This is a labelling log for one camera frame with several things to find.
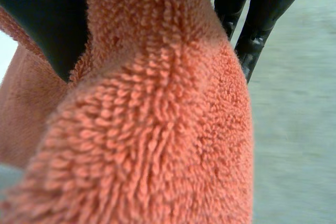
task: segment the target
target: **towel fold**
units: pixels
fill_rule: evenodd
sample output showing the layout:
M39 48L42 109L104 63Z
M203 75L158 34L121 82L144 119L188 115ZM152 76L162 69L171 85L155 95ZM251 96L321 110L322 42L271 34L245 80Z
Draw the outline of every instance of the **towel fold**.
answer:
M20 43L0 161L25 168L2 223L251 222L247 85L209 0L88 0L68 85L3 11L0 26Z

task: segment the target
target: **orange towel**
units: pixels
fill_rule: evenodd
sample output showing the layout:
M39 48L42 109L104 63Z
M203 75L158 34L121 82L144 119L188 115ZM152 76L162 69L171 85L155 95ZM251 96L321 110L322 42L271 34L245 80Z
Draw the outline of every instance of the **orange towel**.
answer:
M250 223L247 85L209 0L88 6L68 86L0 14L22 45L0 89L0 161L26 168L2 223Z

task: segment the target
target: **shiny black material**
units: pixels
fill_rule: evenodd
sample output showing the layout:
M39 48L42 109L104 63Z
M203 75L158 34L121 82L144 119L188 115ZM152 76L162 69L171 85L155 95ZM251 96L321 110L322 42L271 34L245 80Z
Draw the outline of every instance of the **shiny black material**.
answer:
M295 0L251 0L248 15L235 50L243 72L250 81L278 18ZM246 0L215 0L215 10L228 39L231 40Z
M295 0L251 0L236 52L247 82L276 21Z

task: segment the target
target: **gray floor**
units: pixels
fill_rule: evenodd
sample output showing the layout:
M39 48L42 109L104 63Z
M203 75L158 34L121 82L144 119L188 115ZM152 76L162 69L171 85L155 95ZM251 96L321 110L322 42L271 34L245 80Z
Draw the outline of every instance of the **gray floor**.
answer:
M336 0L296 0L271 34L249 89L254 223L335 224ZM17 176L0 169L0 184Z

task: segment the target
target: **black object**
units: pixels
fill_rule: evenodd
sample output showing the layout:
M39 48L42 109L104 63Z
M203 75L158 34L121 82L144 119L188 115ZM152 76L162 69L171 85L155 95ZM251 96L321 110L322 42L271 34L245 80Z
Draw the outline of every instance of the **black object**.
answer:
M251 0L247 18L235 50L243 72L250 81L252 72L276 21L295 0ZM237 26L246 0L215 0L215 10L228 39Z
M68 81L88 37L86 0L0 0L41 48L52 68Z
M245 24L235 48L247 82L250 81L254 67L276 21L294 1L250 1Z

